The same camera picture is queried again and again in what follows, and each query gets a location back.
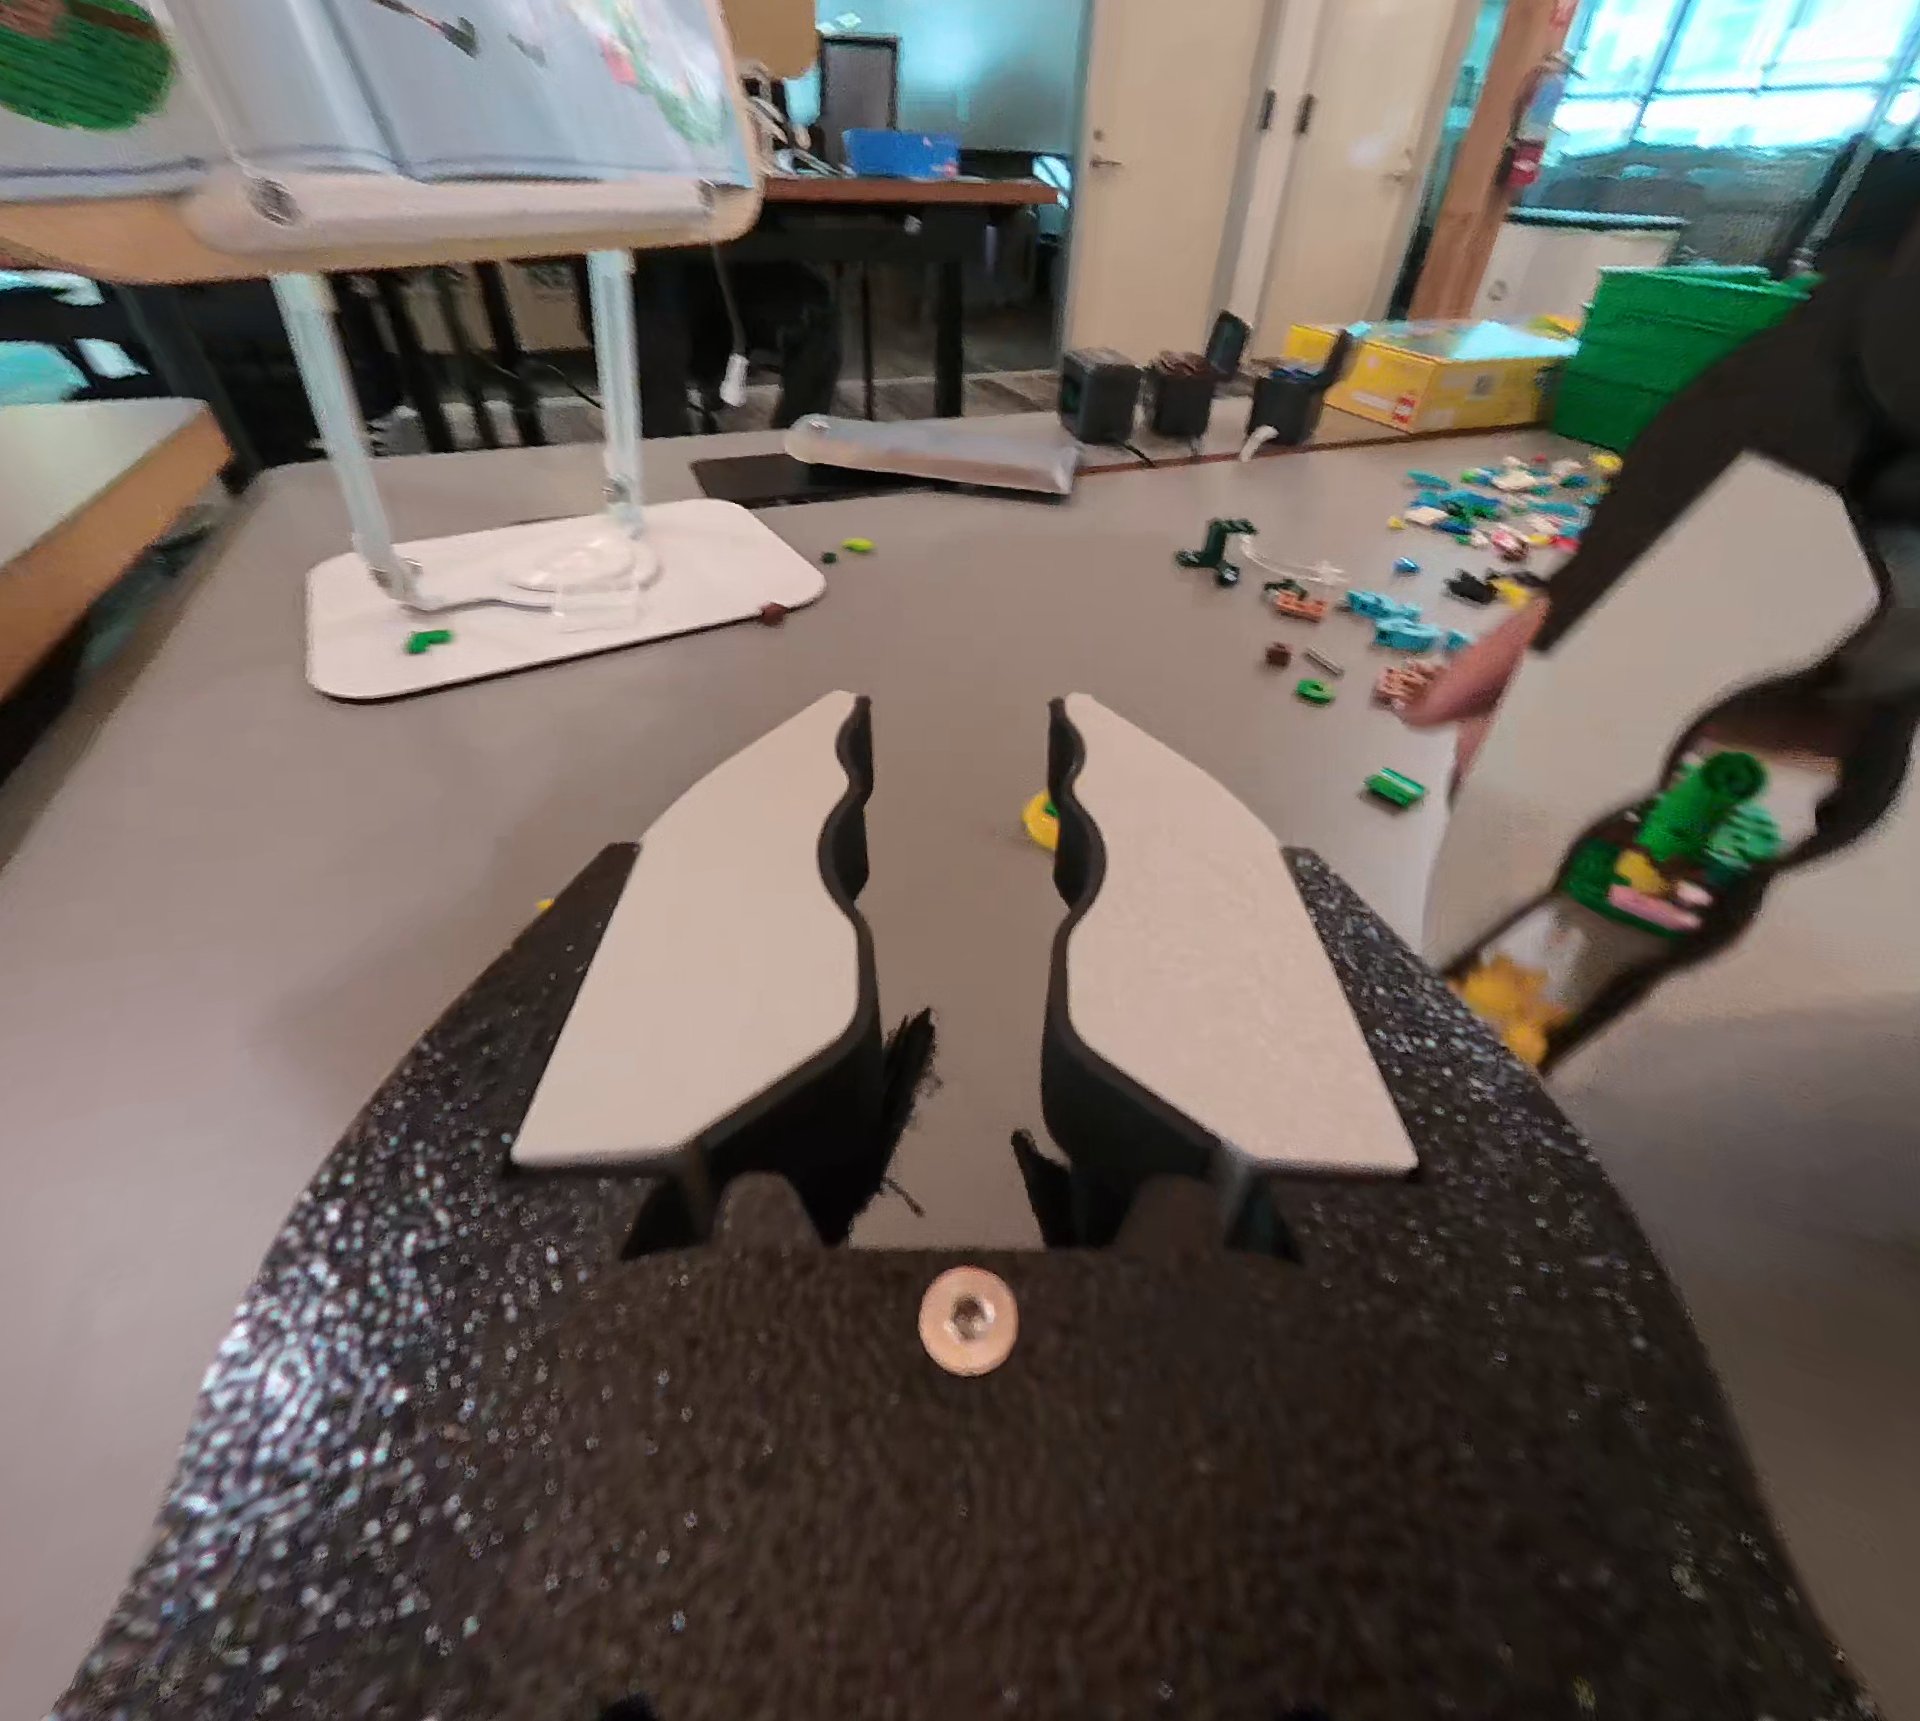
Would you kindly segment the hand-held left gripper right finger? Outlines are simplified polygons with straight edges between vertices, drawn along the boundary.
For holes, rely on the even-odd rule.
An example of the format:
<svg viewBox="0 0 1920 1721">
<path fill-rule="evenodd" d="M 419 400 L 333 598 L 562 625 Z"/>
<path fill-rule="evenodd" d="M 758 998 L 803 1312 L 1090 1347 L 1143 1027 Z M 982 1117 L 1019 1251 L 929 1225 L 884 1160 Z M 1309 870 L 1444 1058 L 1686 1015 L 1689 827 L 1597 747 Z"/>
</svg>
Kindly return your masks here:
<svg viewBox="0 0 1920 1721">
<path fill-rule="evenodd" d="M 1058 840 L 1039 1041 L 1047 1245 L 1110 1245 L 1194 1183 L 1226 1245 L 1281 1245 L 1275 1180 L 1421 1168 L 1275 834 L 1090 694 L 1047 705 Z"/>
</svg>

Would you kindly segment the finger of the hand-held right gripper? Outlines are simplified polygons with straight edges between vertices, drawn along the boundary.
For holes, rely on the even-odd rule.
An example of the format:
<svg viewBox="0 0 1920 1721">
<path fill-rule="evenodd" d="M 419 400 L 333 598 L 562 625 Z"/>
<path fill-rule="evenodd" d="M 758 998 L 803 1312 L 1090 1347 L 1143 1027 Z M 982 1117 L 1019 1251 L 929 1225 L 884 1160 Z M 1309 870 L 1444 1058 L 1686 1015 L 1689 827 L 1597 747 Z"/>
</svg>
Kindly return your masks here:
<svg viewBox="0 0 1920 1721">
<path fill-rule="evenodd" d="M 1755 912 L 1550 1073 L 1640 1009 L 1742 1021 L 1915 991 L 1915 700 L 1732 700 L 1676 765 L 1709 749 L 1768 771 L 1783 848 Z"/>
<path fill-rule="evenodd" d="M 1652 799 L 1687 727 L 1679 699 L 1507 699 L 1431 869 L 1421 952 L 1451 973 L 1550 895 L 1571 853 Z"/>
</svg>

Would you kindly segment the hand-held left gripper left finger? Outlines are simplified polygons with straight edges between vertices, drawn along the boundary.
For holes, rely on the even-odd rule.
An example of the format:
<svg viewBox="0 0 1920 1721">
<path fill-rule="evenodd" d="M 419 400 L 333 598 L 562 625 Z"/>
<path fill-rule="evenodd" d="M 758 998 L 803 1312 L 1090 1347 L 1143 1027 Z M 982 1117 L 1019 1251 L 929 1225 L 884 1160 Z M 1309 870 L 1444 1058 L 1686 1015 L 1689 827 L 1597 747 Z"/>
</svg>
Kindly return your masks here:
<svg viewBox="0 0 1920 1721">
<path fill-rule="evenodd" d="M 888 1117 L 867 883 L 871 705 L 811 700 L 635 843 L 510 1144 L 524 1176 L 667 1184 L 703 1231 L 783 1179 L 846 1233 Z"/>
</svg>

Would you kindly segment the green toy brick plant model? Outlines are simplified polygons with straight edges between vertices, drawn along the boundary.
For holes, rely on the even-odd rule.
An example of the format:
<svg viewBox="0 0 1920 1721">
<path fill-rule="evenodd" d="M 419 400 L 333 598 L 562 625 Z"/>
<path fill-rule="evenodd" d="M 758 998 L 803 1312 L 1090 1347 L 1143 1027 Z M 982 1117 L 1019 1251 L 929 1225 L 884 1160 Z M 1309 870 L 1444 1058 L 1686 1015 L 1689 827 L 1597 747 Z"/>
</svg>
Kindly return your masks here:
<svg viewBox="0 0 1920 1721">
<path fill-rule="evenodd" d="M 1450 952 L 1451 992 L 1545 1074 L 1753 917 L 1783 848 L 1765 790 L 1751 752 L 1683 756 L 1579 834 L 1542 892 Z"/>
</svg>

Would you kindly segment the another person's forearm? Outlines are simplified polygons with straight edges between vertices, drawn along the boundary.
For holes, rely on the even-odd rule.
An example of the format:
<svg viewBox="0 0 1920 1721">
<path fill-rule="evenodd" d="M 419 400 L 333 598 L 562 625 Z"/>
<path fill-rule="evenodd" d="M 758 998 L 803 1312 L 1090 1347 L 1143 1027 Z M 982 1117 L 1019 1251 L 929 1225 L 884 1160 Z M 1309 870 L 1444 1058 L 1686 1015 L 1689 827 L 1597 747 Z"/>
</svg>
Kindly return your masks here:
<svg viewBox="0 0 1920 1721">
<path fill-rule="evenodd" d="M 1918 681 L 1918 152 L 1878 149 L 1815 256 L 1818 282 L 1772 329 L 1652 418 L 1554 576 L 1548 652 L 1742 456 L 1839 497 L 1886 575 L 1886 605 L 1826 665 L 1831 700 L 1910 696 Z"/>
</svg>

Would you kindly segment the grey desk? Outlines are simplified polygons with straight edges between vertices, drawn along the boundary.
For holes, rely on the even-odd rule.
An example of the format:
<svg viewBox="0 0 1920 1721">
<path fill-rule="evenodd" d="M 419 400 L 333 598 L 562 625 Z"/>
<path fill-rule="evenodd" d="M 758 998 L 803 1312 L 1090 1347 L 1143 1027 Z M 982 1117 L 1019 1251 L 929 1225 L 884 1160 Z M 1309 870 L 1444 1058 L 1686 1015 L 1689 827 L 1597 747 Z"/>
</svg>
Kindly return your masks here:
<svg viewBox="0 0 1920 1721">
<path fill-rule="evenodd" d="M 203 1370 L 299 1189 L 421 1033 L 607 843 L 840 689 L 876 719 L 867 912 L 889 1012 L 937 1022 L 922 1168 L 874 1238 L 1014 1241 L 989 1115 L 1036 1104 L 1058 902 L 1019 807 L 1046 700 L 1174 745 L 1416 941 L 1444 741 L 1260 674 L 1245 595 L 1174 570 L 1212 512 L 1379 583 L 1406 472 L 1461 436 L 1092 472 L 1066 507 L 946 495 L 779 509 L 846 534 L 779 628 L 397 705 L 303 678 L 302 581 L 344 544 L 322 466 L 254 487 L 8 789 L 3 839 L 3 1716 L 44 1716 L 151 1535 Z M 1641 1009 L 1559 1067 L 1679 1283 L 1839 1647 L 1915 1716 L 1915 991 L 1742 1021 Z"/>
<path fill-rule="evenodd" d="M 198 400 L 3 409 L 3 778 L 169 595 L 239 472 Z"/>
</svg>

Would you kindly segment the pile of colourful toy bricks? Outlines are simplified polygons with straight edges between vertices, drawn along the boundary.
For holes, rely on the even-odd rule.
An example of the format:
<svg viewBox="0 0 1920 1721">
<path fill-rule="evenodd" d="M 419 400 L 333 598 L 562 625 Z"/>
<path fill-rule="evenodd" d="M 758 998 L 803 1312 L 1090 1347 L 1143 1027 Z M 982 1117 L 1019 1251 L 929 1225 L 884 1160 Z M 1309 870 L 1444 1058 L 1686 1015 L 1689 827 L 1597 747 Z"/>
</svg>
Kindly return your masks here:
<svg viewBox="0 0 1920 1721">
<path fill-rule="evenodd" d="M 1520 612 L 1571 560 L 1622 465 L 1620 452 L 1594 450 L 1507 454 L 1455 474 L 1410 471 L 1386 522 L 1388 570 L 1371 586 L 1342 588 L 1336 611 L 1379 652 L 1463 651 L 1485 620 Z"/>
</svg>

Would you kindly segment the white book stand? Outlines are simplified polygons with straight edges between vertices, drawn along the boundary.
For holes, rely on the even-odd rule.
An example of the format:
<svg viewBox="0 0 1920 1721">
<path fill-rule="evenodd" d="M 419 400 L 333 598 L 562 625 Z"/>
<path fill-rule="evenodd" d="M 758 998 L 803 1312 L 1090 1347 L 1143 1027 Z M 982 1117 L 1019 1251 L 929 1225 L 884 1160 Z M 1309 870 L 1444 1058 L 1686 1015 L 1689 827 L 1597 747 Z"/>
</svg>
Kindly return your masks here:
<svg viewBox="0 0 1920 1721">
<path fill-rule="evenodd" d="M 127 286 L 269 284 L 347 511 L 349 555 L 319 563 L 303 583 L 303 671 L 325 699 L 397 700 L 821 597 L 823 576 L 737 504 L 650 504 L 642 490 L 633 254 L 709 252 L 752 226 L 762 207 L 764 155 L 732 56 L 756 145 L 756 182 L 745 188 L 683 176 L 421 182 L 219 170 L 169 196 L 3 203 L 3 252 L 25 267 Z M 397 540 L 376 485 L 331 278 L 563 256 L 581 256 L 587 272 L 604 420 L 598 507 Z M 448 628 L 451 643 L 404 656 L 418 628 Z"/>
</svg>

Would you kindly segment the yellow cardboard box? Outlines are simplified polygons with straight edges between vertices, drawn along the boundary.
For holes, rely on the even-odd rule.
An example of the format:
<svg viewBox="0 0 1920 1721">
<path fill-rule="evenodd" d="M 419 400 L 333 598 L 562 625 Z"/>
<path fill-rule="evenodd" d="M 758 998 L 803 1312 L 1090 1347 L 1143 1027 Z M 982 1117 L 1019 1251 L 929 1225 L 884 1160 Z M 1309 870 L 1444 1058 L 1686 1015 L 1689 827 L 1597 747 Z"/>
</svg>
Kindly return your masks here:
<svg viewBox="0 0 1920 1721">
<path fill-rule="evenodd" d="M 1338 336 L 1350 347 L 1324 405 L 1404 434 L 1538 427 L 1578 351 L 1550 317 L 1539 327 L 1423 319 L 1293 322 L 1277 358 L 1319 371 Z"/>
</svg>

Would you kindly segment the green storage bin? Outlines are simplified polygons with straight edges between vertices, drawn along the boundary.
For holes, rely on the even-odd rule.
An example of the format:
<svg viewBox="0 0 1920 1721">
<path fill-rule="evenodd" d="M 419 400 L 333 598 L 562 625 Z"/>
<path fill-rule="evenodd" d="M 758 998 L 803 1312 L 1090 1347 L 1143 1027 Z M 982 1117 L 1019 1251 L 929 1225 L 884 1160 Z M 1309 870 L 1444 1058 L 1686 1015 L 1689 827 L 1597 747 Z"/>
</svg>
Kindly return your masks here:
<svg viewBox="0 0 1920 1721">
<path fill-rule="evenodd" d="M 1818 284 L 1815 272 L 1753 267 L 1602 269 L 1548 427 L 1623 456 L 1683 388 L 1787 319 Z"/>
</svg>

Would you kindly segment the grey plastic pouch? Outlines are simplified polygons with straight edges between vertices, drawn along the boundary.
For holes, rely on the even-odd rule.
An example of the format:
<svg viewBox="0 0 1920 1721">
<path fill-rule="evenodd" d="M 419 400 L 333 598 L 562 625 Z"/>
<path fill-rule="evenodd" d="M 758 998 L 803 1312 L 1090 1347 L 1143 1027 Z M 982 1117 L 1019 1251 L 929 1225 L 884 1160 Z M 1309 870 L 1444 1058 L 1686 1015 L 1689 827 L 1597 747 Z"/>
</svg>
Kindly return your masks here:
<svg viewBox="0 0 1920 1721">
<path fill-rule="evenodd" d="M 794 422 L 782 443 L 789 458 L 833 474 L 1044 500 L 1073 492 L 1086 456 L 1062 427 L 1014 433 L 986 416 L 871 420 L 814 413 Z"/>
</svg>

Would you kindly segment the red fire extinguisher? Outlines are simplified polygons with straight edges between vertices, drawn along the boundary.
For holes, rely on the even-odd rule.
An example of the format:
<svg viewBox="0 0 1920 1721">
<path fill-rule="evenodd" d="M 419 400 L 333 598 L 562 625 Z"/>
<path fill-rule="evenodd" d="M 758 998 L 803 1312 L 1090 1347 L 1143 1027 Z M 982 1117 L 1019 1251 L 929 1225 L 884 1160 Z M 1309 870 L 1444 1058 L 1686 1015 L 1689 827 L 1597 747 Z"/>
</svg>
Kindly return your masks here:
<svg viewBox="0 0 1920 1721">
<path fill-rule="evenodd" d="M 1555 107 L 1564 99 L 1571 57 L 1561 49 L 1544 56 L 1525 75 L 1510 118 L 1500 184 L 1507 193 L 1527 188 L 1542 167 L 1554 132 Z"/>
</svg>

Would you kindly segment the wooden table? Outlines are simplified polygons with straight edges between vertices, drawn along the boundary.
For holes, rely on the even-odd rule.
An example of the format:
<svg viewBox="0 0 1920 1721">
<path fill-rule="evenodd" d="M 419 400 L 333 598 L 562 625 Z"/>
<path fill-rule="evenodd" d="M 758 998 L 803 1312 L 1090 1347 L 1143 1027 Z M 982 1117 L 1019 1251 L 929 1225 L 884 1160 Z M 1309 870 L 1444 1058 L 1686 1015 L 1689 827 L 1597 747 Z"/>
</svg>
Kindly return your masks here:
<svg viewBox="0 0 1920 1721">
<path fill-rule="evenodd" d="M 743 264 L 795 262 L 854 276 L 867 418 L 876 415 L 871 274 L 923 272 L 931 413 L 956 418 L 966 380 L 963 271 L 988 254 L 1004 223 L 1062 201 L 1062 188 L 1034 176 L 774 173 L 752 228 L 729 251 Z"/>
</svg>

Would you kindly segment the white door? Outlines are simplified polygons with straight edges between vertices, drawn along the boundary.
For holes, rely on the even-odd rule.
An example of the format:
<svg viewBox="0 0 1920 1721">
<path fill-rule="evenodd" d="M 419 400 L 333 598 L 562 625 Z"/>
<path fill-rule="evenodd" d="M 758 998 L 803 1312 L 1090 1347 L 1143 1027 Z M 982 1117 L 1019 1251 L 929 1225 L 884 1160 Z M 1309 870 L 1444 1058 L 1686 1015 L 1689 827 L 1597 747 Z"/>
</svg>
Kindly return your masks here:
<svg viewBox="0 0 1920 1721">
<path fill-rule="evenodd" d="M 1268 0 L 1092 0 L 1072 171 L 1068 349 L 1197 349 Z"/>
<path fill-rule="evenodd" d="M 1279 325 L 1377 314 L 1427 182 L 1466 0 L 1326 0 L 1266 305 Z"/>
</svg>

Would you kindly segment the black monitor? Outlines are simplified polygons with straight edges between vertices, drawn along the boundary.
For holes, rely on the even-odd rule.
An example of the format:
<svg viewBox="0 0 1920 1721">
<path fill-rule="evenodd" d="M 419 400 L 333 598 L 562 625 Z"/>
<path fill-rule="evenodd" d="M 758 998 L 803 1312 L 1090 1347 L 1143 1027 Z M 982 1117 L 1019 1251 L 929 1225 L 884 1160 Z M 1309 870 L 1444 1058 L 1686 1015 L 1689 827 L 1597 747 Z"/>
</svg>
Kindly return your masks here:
<svg viewBox="0 0 1920 1721">
<path fill-rule="evenodd" d="M 818 36 L 818 121 L 823 157 L 849 162 L 851 129 L 900 123 L 900 38 L 889 31 L 821 29 Z"/>
</svg>

